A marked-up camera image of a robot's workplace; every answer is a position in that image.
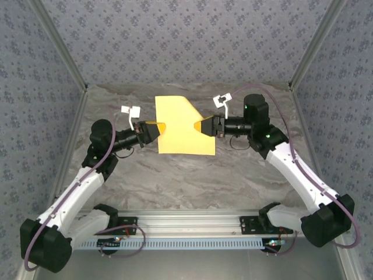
black cylinder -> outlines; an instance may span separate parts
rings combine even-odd
[[[114,147],[112,147],[112,151],[118,152],[124,149],[129,149],[130,147],[137,145],[139,140],[136,136],[136,132],[129,129],[122,130],[117,132],[115,136],[115,143]]]
[[[246,124],[242,117],[229,117],[224,120],[224,133],[227,135],[249,135],[251,125]]]

black mounting bracket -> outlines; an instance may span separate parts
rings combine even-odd
[[[260,223],[259,216],[242,216],[240,217],[240,226],[242,235],[279,235],[283,234],[279,227],[272,226],[270,229]],[[293,230],[283,228],[287,234],[292,234]]]
[[[279,235],[283,232],[280,230],[280,227],[275,227],[271,224],[268,219],[268,211],[279,205],[278,202],[273,202],[262,209],[259,210],[258,216],[242,216],[240,217],[241,233],[243,235]],[[292,229],[282,228],[287,234],[292,234]]]

yellow cloth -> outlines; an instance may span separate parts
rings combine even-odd
[[[184,96],[156,96],[157,123],[166,130],[158,137],[158,153],[215,155],[215,137],[194,128],[203,117]]]

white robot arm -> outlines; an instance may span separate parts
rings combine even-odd
[[[36,220],[26,219],[21,225],[22,258],[58,272],[83,241],[101,230],[119,226],[118,211],[103,204],[96,206],[88,215],[75,218],[90,196],[113,172],[118,163],[116,152],[137,144],[142,148],[153,142],[164,130],[164,124],[153,121],[139,122],[132,126],[133,129],[115,133],[110,154],[104,157],[111,147],[112,126],[107,120],[98,120],[92,125],[92,144],[74,181]]]

marble surface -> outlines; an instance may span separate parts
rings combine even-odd
[[[155,120],[154,97],[182,95],[199,110],[201,115],[222,113],[214,107],[212,97],[232,92],[241,85],[232,84],[152,84],[152,85],[96,85],[88,88],[88,100],[75,146],[67,187],[80,168],[90,144],[91,125],[100,118],[109,119],[111,106],[141,106],[140,120]],[[286,85],[264,85],[279,101],[294,137],[295,148],[310,163],[307,146],[291,93]],[[230,101],[230,115],[243,114],[243,98],[260,90],[241,92]],[[272,124],[285,131],[274,104],[270,105]],[[127,129],[128,117],[117,111],[117,131]],[[160,155],[157,142],[119,160],[111,177],[89,198],[85,208],[105,203],[118,209],[260,209],[278,201],[287,206],[303,206],[303,202],[287,180],[267,164],[252,149],[233,150],[227,139],[217,139],[216,156]],[[244,148],[244,137],[234,139],[233,145]]]

